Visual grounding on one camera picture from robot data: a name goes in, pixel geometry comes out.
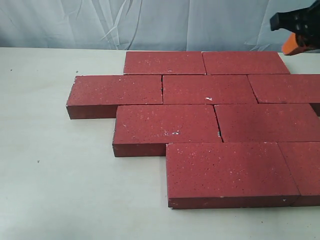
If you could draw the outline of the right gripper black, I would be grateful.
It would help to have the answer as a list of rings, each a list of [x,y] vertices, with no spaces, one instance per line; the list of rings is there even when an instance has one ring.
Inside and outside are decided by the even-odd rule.
[[[277,12],[270,18],[270,30],[285,29],[292,34],[282,45],[285,56],[320,49],[320,1],[311,6],[288,12]]]

